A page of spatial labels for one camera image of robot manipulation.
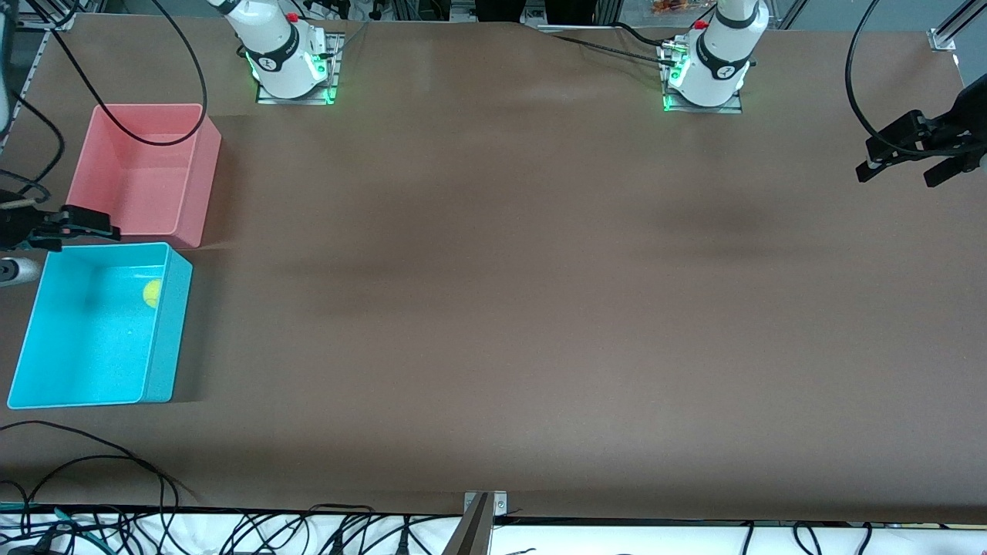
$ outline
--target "metal frame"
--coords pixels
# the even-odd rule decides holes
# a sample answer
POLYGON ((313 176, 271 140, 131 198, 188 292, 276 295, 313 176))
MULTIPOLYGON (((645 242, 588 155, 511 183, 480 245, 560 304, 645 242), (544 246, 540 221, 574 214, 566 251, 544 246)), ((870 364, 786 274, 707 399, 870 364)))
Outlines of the metal frame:
POLYGON ((506 496, 504 492, 470 492, 473 499, 467 498, 470 506, 463 518, 456 524, 449 543, 442 550, 442 555, 488 555, 491 547, 491 533, 494 531, 494 513, 497 509, 497 495, 503 495, 506 511, 506 496))
MULTIPOLYGON (((31 86, 31 81, 35 78, 35 72, 38 71, 38 64, 41 63, 41 55, 44 53, 44 48, 48 46, 48 41, 51 39, 51 31, 44 34, 44 38, 41 39, 41 44, 38 45, 38 53, 35 54, 35 60, 31 62, 31 69, 28 70, 28 78, 24 80, 24 86, 21 87, 21 98, 25 99, 28 97, 28 87, 31 86)), ((21 113, 21 103, 14 103, 14 110, 10 114, 10 130, 7 134, 0 139, 0 154, 3 154, 4 148, 7 147, 7 140, 10 139, 10 133, 14 130, 14 123, 17 121, 17 116, 21 113)))
POLYGON ((938 27, 929 29, 929 46, 937 51, 956 50, 953 39, 985 11, 987 0, 965 0, 938 27))
MULTIPOLYGON (((99 13, 102 12, 106 0, 78 0, 79 5, 75 9, 75 13, 99 13)), ((73 4, 71 1, 66 2, 65 0, 35 0, 34 2, 38 8, 44 11, 44 15, 55 21, 61 20, 65 16, 72 13, 73 4)), ((54 29, 52 23, 48 23, 44 17, 28 2, 21 2, 19 7, 20 11, 18 15, 18 27, 22 29, 54 29)), ((75 22, 75 17, 68 20, 65 25, 57 28, 59 31, 68 31, 72 29, 72 24, 75 22)))
MULTIPOLYGON (((791 29, 792 24, 795 23, 798 16, 801 15, 801 11, 805 8, 806 4, 808 4, 808 0, 796 0, 796 2, 792 4, 792 7, 789 8, 788 13, 785 14, 785 17, 781 18, 781 21, 778 23, 776 29, 780 29, 782 31, 791 29)), ((779 21, 777 16, 778 3, 774 2, 773 7, 776 11, 772 12, 772 14, 775 15, 775 21, 779 21)))

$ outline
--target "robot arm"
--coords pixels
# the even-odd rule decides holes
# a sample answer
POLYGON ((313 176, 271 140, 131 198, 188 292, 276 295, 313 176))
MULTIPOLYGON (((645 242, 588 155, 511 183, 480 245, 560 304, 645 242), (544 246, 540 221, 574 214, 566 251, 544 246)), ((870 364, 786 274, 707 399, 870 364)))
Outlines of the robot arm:
POLYGON ((285 16, 276 0, 207 1, 233 26, 254 78, 271 95, 298 98, 327 79, 323 64, 315 63, 326 55, 324 30, 285 16))
POLYGON ((695 105, 724 104, 743 86, 751 52, 767 28, 764 0, 720 0, 710 24, 685 37, 687 57, 668 84, 695 105))

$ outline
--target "cyan plastic container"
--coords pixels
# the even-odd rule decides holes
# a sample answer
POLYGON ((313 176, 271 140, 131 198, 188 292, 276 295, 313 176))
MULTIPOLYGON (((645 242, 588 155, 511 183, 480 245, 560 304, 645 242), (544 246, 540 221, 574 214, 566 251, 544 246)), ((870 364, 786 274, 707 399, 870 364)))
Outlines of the cyan plastic container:
POLYGON ((169 401, 190 283, 167 243, 49 253, 7 406, 169 401))

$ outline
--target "pink bin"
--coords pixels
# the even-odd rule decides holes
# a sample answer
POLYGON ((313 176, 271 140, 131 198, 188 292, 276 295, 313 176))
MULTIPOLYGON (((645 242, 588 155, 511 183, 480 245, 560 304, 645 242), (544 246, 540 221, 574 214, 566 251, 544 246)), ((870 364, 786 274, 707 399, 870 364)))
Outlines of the pink bin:
MULTIPOLYGON (((202 112, 198 104, 108 107, 134 134, 158 142, 181 138, 202 112)), ((143 144, 96 106, 67 203, 108 213, 125 242, 165 241, 176 249, 194 249, 202 243, 219 142, 219 131, 206 117, 179 144, 143 144)))

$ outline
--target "yellow ball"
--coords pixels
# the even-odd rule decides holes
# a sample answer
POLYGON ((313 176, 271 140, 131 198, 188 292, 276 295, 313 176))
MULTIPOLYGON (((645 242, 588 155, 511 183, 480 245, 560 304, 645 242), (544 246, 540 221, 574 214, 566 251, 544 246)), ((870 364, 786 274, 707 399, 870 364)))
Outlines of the yellow ball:
POLYGON ((151 279, 144 285, 144 302, 151 308, 158 307, 158 298, 161 297, 161 280, 151 279))

